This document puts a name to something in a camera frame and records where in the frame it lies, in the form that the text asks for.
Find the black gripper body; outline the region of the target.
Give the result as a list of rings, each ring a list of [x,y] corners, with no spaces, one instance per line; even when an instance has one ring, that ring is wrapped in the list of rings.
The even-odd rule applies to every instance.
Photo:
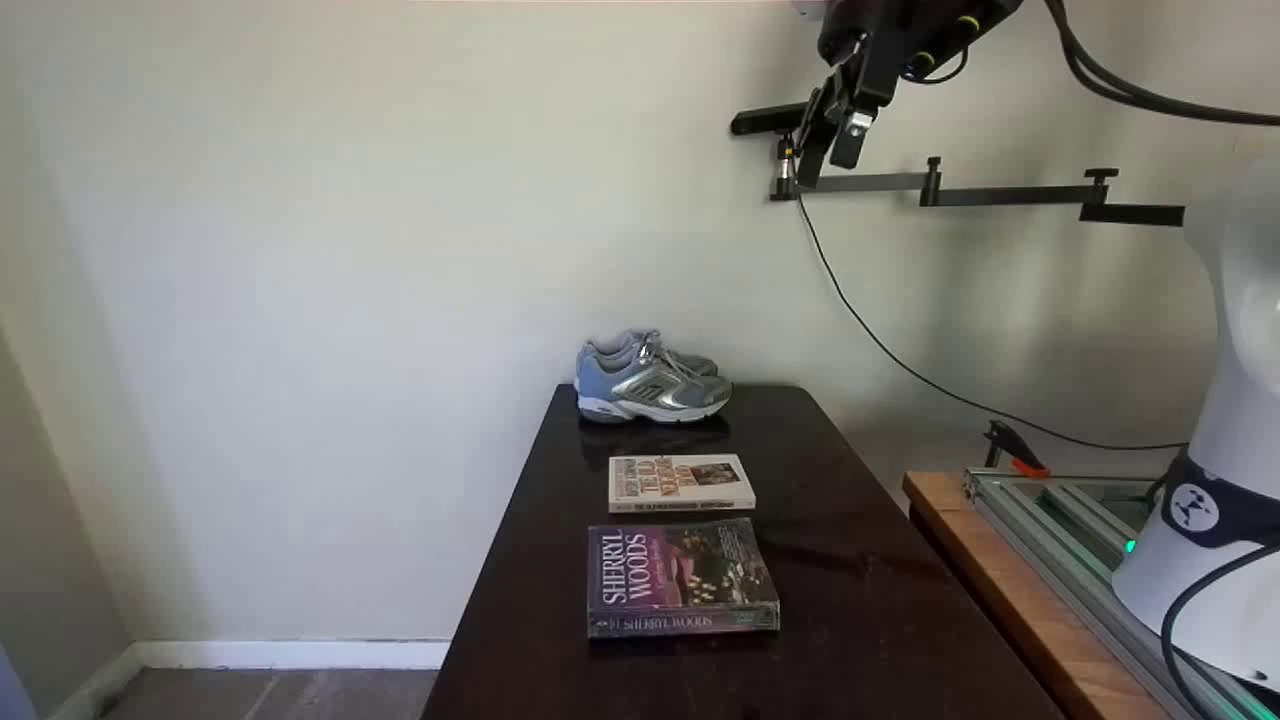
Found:
[[[815,51],[823,64],[866,59],[929,78],[1005,22],[1022,0],[827,0]]]

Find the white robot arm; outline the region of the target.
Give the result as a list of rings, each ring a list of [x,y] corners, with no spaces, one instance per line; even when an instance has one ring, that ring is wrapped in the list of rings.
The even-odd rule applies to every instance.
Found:
[[[897,78],[933,76],[1019,0],[796,0],[818,19],[834,131],[805,148],[805,180],[845,166]],[[1247,685],[1280,685],[1280,154],[1214,180],[1182,207],[1214,292],[1214,373],[1154,515],[1111,577],[1116,598],[1161,635]]]

